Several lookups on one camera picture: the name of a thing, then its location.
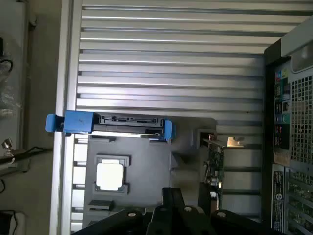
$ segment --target perforated metal mesh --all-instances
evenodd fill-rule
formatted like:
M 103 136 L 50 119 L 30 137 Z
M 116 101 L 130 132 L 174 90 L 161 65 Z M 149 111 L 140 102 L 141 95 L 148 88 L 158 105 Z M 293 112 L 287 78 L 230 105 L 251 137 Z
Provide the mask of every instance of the perforated metal mesh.
M 291 85 L 291 159 L 313 164 L 312 76 Z

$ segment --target screw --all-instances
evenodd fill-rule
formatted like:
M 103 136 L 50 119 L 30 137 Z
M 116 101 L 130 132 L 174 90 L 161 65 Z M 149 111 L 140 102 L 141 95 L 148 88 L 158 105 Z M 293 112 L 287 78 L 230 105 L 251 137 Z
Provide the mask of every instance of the screw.
M 128 213 L 128 216 L 129 217 L 134 217 L 134 216 L 136 216 L 136 213 L 134 213 L 134 212 Z
M 226 217 L 226 214 L 224 212 L 218 212 L 217 215 L 222 218 Z
M 185 210 L 186 212 L 190 212 L 192 209 L 191 209 L 191 207 L 185 207 L 184 210 Z

